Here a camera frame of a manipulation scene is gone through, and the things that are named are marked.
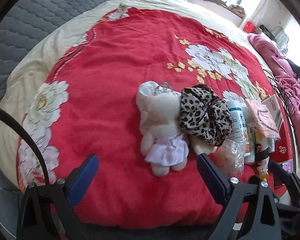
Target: red bedspread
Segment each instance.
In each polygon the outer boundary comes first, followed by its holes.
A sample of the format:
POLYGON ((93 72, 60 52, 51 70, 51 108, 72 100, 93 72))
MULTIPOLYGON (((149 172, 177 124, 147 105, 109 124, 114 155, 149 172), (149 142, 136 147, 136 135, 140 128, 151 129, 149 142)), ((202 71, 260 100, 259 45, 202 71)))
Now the red bedspread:
MULTIPOLYGON (((196 170, 194 153, 181 172, 162 178, 143 160, 135 101, 138 86, 149 80, 168 82, 177 91, 205 83, 228 99, 274 93, 255 56, 193 19, 136 8, 105 16, 54 66, 23 122, 51 182, 67 177, 88 154, 98 155, 99 171, 75 207, 83 222, 124 228, 193 225, 212 223, 221 211, 196 170), (213 65, 203 62, 203 71, 196 58, 213 65)), ((21 188, 43 182, 42 169, 22 140, 17 164, 21 188)), ((253 174, 245 166, 240 180, 253 174)), ((268 182, 273 188, 272 176, 268 182)))

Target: leopard print scrunchie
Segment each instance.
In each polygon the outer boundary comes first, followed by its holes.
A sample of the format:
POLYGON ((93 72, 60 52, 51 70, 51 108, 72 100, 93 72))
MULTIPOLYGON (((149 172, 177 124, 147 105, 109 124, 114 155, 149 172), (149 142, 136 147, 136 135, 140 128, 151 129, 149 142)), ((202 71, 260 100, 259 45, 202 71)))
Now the leopard print scrunchie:
POLYGON ((181 93, 180 127, 183 132, 210 145, 221 146, 232 128, 226 102, 206 85, 184 88, 181 93))

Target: pink blanket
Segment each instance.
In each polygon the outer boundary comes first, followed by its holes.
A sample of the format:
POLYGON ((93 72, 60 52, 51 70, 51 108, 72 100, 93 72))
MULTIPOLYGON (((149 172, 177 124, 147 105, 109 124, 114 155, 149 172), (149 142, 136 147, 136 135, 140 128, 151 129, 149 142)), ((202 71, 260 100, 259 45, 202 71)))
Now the pink blanket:
POLYGON ((294 107, 294 115, 291 120, 295 126, 295 134, 300 154, 300 83, 291 69, 290 64, 282 53, 266 38, 250 33, 248 40, 254 49, 263 57, 278 84, 291 95, 290 100, 294 107))

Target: pink pouch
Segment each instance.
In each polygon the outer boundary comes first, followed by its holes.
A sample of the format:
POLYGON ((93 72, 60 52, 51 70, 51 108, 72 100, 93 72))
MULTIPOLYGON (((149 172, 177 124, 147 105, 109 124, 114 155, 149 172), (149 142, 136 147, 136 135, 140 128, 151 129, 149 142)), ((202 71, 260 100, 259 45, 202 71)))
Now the pink pouch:
POLYGON ((268 107, 253 99, 245 99, 248 109, 253 115, 258 130, 267 138, 280 140, 280 135, 268 107))

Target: white bottle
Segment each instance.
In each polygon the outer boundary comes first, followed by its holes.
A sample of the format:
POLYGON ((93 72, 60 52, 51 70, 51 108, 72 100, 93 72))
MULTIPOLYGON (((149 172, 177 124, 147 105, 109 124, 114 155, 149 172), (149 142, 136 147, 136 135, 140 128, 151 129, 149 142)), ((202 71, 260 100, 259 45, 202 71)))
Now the white bottle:
POLYGON ((245 142, 246 150, 244 156, 250 155, 249 137, 247 132, 246 122, 244 120, 243 112, 240 107, 240 103, 237 100, 227 101, 230 116, 232 119, 232 132, 228 136, 229 140, 235 141, 236 143, 245 142))

